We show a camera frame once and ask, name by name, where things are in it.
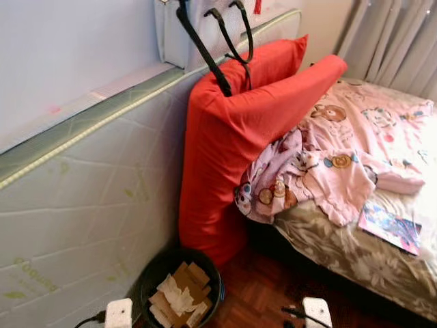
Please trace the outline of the colourful anime magazine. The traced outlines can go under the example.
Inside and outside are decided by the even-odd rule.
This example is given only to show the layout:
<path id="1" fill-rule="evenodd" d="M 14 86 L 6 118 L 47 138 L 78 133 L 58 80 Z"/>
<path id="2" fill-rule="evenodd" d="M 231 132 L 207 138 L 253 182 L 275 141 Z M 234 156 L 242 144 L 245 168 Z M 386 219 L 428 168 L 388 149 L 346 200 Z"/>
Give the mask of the colourful anime magazine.
<path id="1" fill-rule="evenodd" d="M 419 223 L 394 215 L 383 206 L 368 202 L 363 206 L 362 218 L 359 219 L 358 226 L 406 253 L 419 256 L 421 250 L 419 232 L 422 229 Z"/>

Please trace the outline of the pink cartoon print blanket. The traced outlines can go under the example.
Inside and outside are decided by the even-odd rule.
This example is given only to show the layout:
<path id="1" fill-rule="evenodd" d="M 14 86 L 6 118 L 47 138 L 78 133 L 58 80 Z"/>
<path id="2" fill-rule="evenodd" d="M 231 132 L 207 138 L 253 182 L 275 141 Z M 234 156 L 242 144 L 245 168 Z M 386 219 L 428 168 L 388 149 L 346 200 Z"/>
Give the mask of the pink cartoon print blanket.
<path id="1" fill-rule="evenodd" d="M 434 107 L 380 85 L 338 81 L 244 172 L 234 194 L 237 209 L 272 223 L 282 210 L 313 201 L 343 227 L 358 221 L 375 190 L 417 194 L 425 185 Z"/>

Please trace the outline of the grey pleated curtain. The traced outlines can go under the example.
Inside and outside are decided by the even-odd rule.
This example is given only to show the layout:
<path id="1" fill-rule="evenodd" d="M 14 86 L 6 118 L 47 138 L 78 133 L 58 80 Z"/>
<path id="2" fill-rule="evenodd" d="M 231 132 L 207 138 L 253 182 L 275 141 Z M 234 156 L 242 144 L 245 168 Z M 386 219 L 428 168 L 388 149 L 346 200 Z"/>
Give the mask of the grey pleated curtain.
<path id="1" fill-rule="evenodd" d="M 437 0 L 356 0 L 338 56 L 346 77 L 421 98 L 437 79 Z"/>

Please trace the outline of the bed with beige floral sheet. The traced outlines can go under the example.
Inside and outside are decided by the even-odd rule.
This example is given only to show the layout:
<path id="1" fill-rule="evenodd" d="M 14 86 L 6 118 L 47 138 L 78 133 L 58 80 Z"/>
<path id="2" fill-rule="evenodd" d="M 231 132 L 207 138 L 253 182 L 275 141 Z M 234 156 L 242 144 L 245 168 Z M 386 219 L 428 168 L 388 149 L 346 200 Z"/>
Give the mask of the bed with beige floral sheet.
<path id="1" fill-rule="evenodd" d="M 428 165 L 424 171 L 424 187 L 415 195 L 378 189 L 365 202 L 383 206 L 394 215 L 421 224 L 419 256 L 406 253 L 359 228 L 362 213 L 358 221 L 339 227 L 329 221 L 313 201 L 303 201 L 282 210 L 272 223 L 264 223 L 275 228 L 298 254 L 431 322 L 437 319 L 433 155 L 437 136 L 430 126 L 435 109 L 436 106 L 425 135 Z"/>

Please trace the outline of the small red pillow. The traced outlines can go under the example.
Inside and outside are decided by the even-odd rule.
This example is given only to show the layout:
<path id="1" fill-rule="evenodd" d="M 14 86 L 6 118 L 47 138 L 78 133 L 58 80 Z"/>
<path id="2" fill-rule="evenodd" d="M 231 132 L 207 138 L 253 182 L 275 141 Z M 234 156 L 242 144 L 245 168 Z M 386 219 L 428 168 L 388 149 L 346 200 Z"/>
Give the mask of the small red pillow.
<path id="1" fill-rule="evenodd" d="M 219 68 L 230 84 L 231 93 L 241 94 L 295 75 L 302 65 L 308 43 L 308 35 L 296 40 L 275 40 L 255 48 L 248 64 L 229 59 Z"/>

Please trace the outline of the large red cushion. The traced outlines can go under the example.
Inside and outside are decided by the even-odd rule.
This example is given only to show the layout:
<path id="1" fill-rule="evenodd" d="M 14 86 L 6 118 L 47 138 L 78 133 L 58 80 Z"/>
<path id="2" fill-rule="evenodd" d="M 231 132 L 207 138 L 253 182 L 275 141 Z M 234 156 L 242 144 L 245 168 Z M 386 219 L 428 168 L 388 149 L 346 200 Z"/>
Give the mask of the large red cushion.
<path id="1" fill-rule="evenodd" d="M 234 188 L 268 144 L 296 127 L 346 71 L 331 55 L 287 78 L 226 97 L 207 74 L 188 97 L 178 232 L 187 249 L 224 266 L 246 247 Z"/>

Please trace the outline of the brown cardboard pieces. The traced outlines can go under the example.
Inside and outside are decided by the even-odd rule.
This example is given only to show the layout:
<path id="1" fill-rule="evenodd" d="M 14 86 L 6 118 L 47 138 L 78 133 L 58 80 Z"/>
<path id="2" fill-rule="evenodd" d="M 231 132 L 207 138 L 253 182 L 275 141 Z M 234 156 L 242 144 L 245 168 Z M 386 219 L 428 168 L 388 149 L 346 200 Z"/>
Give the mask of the brown cardboard pieces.
<path id="1" fill-rule="evenodd" d="M 169 309 L 169 304 L 166 303 L 165 298 L 159 296 L 156 291 L 149 298 L 151 314 L 155 316 L 163 328 L 199 328 L 206 312 L 214 306 L 214 303 L 208 298 L 210 278 L 200 266 L 186 262 L 181 263 L 177 271 L 169 274 L 175 278 L 180 288 L 188 288 L 188 292 L 194 298 L 194 304 L 197 304 L 199 309 L 193 313 L 184 313 L 183 316 L 177 316 Z"/>

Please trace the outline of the white crumpled paper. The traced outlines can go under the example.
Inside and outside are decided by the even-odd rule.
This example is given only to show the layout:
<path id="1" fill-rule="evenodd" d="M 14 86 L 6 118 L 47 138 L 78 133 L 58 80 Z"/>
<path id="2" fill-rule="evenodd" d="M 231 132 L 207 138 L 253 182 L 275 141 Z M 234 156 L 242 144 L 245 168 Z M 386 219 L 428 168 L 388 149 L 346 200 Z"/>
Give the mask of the white crumpled paper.
<path id="1" fill-rule="evenodd" d="M 194 298 L 188 292 L 188 288 L 180 288 L 175 278 L 170 274 L 166 276 L 165 281 L 158 285 L 157 293 L 159 296 L 163 296 L 163 299 L 169 304 L 169 309 L 177 316 L 193 313 L 199 309 L 199 306 L 194 304 Z"/>

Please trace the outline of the black round waste bin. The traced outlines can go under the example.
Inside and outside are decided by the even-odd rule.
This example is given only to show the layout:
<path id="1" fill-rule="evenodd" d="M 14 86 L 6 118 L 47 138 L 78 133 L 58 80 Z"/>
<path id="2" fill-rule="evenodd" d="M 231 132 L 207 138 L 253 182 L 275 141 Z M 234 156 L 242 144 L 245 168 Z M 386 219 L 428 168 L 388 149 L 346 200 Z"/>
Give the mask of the black round waste bin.
<path id="1" fill-rule="evenodd" d="M 145 320 L 144 326 L 146 328 L 163 328 L 157 319 L 149 310 L 151 303 L 147 298 L 152 296 L 157 291 L 157 286 L 160 282 L 165 280 L 165 276 L 178 268 L 181 263 L 194 263 L 199 266 L 206 275 L 210 278 L 208 286 L 210 292 L 208 298 L 214 303 L 212 309 L 206 312 L 203 323 L 210 321 L 210 319 L 218 312 L 219 306 L 224 303 L 225 284 L 219 272 L 218 267 L 209 257 L 203 252 L 196 249 L 169 249 L 162 251 L 150 260 L 141 272 L 140 278 L 137 280 L 139 290 L 135 293 L 135 299 L 143 304 L 143 316 Z"/>

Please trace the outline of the white green quilted mattress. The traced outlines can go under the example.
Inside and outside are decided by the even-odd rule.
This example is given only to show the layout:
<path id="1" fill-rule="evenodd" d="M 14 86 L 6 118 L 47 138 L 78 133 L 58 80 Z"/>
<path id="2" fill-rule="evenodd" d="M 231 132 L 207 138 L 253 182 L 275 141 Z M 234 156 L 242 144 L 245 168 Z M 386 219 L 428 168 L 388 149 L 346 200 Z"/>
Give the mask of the white green quilted mattress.
<path id="1" fill-rule="evenodd" d="M 73 328 L 178 241 L 188 94 L 163 68 L 0 155 L 0 328 Z"/>

